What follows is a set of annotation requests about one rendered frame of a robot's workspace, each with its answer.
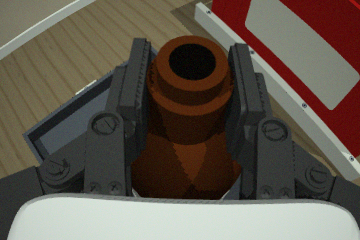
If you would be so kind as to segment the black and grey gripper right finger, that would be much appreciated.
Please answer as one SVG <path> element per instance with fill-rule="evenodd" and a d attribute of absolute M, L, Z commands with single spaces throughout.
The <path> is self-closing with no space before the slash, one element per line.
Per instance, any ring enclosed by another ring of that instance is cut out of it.
<path fill-rule="evenodd" d="M 227 153 L 241 165 L 239 200 L 329 201 L 347 209 L 360 230 L 360 186 L 332 176 L 292 140 L 288 124 L 273 117 L 264 76 L 254 72 L 248 44 L 230 46 L 228 64 L 234 89 L 224 124 Z"/>

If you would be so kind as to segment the red plastic crate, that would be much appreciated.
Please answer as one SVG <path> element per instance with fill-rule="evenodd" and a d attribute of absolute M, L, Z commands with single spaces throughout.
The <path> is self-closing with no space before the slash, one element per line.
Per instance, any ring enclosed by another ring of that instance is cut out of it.
<path fill-rule="evenodd" d="M 360 155 L 360 0 L 213 0 L 211 11 Z"/>

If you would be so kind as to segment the brown glass bottle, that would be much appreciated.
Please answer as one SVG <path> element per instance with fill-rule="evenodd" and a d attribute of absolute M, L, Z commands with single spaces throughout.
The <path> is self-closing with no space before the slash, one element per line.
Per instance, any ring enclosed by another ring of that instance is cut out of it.
<path fill-rule="evenodd" d="M 156 58 L 157 57 L 157 58 Z M 165 43 L 147 70 L 146 151 L 131 163 L 135 197 L 223 200 L 241 175 L 226 150 L 234 75 L 222 48 L 200 36 Z"/>

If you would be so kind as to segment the grey flat tray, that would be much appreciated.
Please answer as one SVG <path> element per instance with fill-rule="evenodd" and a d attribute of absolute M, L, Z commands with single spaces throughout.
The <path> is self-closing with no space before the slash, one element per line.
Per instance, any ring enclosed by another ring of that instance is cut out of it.
<path fill-rule="evenodd" d="M 114 70 L 22 134 L 40 165 L 46 157 L 87 131 L 91 116 L 105 110 Z M 240 177 L 223 200 L 239 200 Z"/>

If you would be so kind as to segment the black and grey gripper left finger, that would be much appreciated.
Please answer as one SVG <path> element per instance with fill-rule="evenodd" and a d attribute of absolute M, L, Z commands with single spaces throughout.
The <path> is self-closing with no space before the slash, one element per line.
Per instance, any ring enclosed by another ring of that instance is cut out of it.
<path fill-rule="evenodd" d="M 87 131 L 40 166 L 0 179 L 0 240 L 7 240 L 21 206 L 42 195 L 75 192 L 133 197 L 131 163 L 146 149 L 150 63 L 151 42 L 134 38 L 128 66 L 115 67 L 105 110 L 90 118 Z"/>

